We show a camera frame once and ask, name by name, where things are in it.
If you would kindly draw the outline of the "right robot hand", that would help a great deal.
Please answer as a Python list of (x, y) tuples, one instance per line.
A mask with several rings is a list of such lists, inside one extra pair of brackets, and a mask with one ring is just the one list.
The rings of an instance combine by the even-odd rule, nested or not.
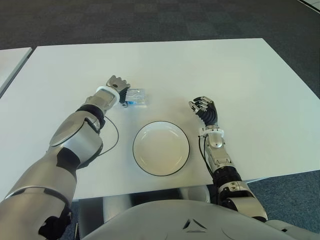
[(189, 107), (204, 123), (206, 128), (218, 128), (218, 113), (213, 100), (206, 96), (188, 102)]

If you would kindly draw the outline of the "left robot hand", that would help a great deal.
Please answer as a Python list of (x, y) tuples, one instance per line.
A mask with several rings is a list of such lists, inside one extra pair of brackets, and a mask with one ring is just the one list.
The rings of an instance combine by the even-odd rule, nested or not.
[(112, 75), (107, 81), (106, 86), (113, 88), (118, 93), (119, 103), (124, 108), (127, 108), (128, 104), (126, 102), (126, 96), (127, 96), (128, 89), (131, 87), (131, 85), (121, 77)]

